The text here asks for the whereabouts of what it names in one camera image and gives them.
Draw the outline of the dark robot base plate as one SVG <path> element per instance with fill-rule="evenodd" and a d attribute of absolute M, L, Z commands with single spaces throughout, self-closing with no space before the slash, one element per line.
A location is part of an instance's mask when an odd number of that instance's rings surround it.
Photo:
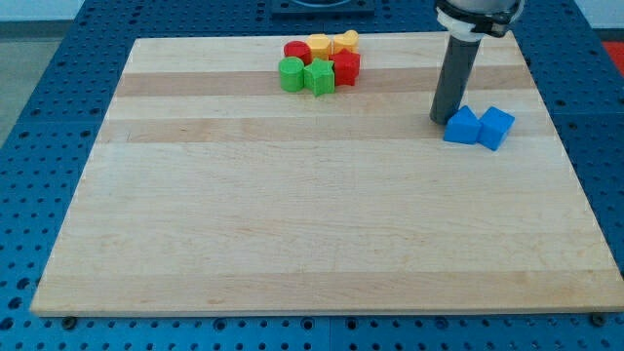
<path fill-rule="evenodd" d="M 307 15 L 371 15 L 375 0 L 269 0 L 273 17 Z"/>

